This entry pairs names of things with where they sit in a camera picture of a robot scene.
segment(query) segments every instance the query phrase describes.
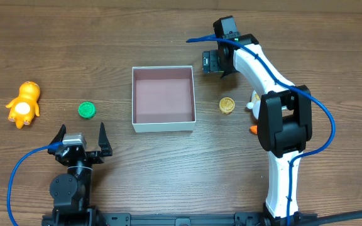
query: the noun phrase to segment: green round object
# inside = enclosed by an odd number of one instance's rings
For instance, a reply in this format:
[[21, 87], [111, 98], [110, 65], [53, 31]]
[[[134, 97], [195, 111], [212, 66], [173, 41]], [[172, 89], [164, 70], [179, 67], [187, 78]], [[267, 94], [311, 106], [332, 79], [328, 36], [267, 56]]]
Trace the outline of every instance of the green round object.
[[78, 113], [84, 119], [91, 119], [96, 114], [96, 107], [92, 102], [83, 102], [79, 105]]

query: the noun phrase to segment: white box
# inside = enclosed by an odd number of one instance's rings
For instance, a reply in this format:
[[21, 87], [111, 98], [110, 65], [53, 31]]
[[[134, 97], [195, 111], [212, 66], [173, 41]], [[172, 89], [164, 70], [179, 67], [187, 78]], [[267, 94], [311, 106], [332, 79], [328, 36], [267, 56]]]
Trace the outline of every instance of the white box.
[[195, 116], [192, 66], [132, 68], [135, 132], [193, 131]]

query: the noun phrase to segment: round yellow object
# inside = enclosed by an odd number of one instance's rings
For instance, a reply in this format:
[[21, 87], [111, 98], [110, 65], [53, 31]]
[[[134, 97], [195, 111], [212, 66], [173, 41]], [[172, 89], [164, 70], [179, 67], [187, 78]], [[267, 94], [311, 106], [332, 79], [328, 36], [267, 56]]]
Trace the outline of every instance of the round yellow object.
[[232, 98], [225, 97], [220, 100], [219, 107], [221, 112], [228, 114], [234, 110], [234, 108], [236, 107], [236, 103], [234, 103]]

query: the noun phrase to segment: yellow plush toy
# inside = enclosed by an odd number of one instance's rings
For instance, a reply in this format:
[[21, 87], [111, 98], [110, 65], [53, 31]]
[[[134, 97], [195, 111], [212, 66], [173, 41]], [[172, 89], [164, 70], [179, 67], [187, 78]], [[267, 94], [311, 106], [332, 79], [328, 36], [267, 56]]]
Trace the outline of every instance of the yellow plush toy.
[[25, 82], [19, 88], [19, 96], [13, 99], [6, 107], [10, 108], [8, 120], [16, 123], [21, 129], [24, 125], [30, 125], [31, 120], [40, 116], [40, 109], [37, 104], [40, 96], [40, 88], [34, 82]]

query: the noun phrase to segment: wooden table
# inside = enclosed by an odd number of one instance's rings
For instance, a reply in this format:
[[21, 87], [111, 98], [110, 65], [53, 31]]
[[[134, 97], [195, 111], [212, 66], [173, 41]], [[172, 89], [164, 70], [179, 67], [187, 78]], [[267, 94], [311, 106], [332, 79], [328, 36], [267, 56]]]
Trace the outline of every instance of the wooden table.
[[[230, 14], [280, 73], [306, 84], [336, 120], [330, 148], [301, 162], [300, 210], [322, 216], [361, 210], [362, 14], [0, 6], [0, 225], [10, 224], [6, 191], [14, 165], [48, 144], [61, 124], [83, 132], [90, 149], [97, 148], [100, 122], [106, 125], [114, 155], [95, 166], [92, 192], [104, 212], [260, 211], [268, 158], [244, 110], [253, 89], [238, 73], [225, 80], [202, 73], [202, 51], [215, 43], [185, 43], [211, 34], [212, 23]], [[194, 132], [133, 130], [131, 67], [162, 65], [194, 67]], [[5, 105], [27, 80], [41, 87], [41, 116], [19, 130]], [[228, 116], [218, 109], [225, 96], [236, 101]], [[83, 101], [97, 107], [89, 121], [77, 113]], [[307, 150], [324, 144], [330, 131], [323, 111], [313, 105], [312, 112]], [[19, 225], [39, 225], [50, 213], [49, 184], [64, 172], [46, 152], [21, 165], [12, 194]]]

